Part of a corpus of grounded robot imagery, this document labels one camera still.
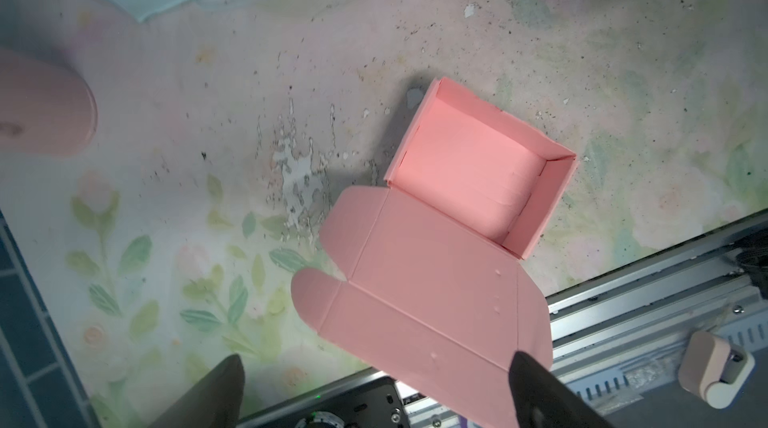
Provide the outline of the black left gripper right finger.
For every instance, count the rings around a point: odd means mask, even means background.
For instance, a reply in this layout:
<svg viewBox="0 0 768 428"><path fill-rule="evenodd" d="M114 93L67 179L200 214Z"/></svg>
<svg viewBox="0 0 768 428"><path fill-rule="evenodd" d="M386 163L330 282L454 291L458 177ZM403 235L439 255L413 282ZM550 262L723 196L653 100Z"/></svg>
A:
<svg viewBox="0 0 768 428"><path fill-rule="evenodd" d="M508 382L520 427L612 427L536 359L523 351L517 351L512 359Z"/></svg>

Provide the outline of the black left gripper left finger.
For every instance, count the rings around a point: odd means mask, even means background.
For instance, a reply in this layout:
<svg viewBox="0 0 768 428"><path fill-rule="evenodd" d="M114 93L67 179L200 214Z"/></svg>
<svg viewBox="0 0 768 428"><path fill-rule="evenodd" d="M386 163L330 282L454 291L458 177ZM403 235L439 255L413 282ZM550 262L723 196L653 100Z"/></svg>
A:
<svg viewBox="0 0 768 428"><path fill-rule="evenodd" d="M150 427L236 427L244 386L242 359L237 354L230 355L164 411Z"/></svg>

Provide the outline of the pink paper box sheet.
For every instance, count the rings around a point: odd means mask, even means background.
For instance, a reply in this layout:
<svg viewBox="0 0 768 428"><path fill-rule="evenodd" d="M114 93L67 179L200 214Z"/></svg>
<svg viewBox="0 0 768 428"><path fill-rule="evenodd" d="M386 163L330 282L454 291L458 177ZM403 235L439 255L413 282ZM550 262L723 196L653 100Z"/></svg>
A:
<svg viewBox="0 0 768 428"><path fill-rule="evenodd" d="M462 85L434 81L382 187L345 189L320 243L339 277L291 297L323 339L483 427L513 427L517 352L550 367L544 295L522 267L578 165Z"/></svg>

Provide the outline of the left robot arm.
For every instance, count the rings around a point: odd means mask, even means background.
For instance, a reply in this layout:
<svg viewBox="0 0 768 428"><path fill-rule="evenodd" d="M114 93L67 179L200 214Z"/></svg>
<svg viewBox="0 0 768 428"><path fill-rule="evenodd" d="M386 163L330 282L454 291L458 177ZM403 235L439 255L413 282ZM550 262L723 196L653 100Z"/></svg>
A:
<svg viewBox="0 0 768 428"><path fill-rule="evenodd" d="M519 427L608 427L589 407L530 355L519 351L509 369ZM382 377L308 407L257 422L240 420L245 370L237 354L224 358L166 409L152 427L409 427L395 381Z"/></svg>

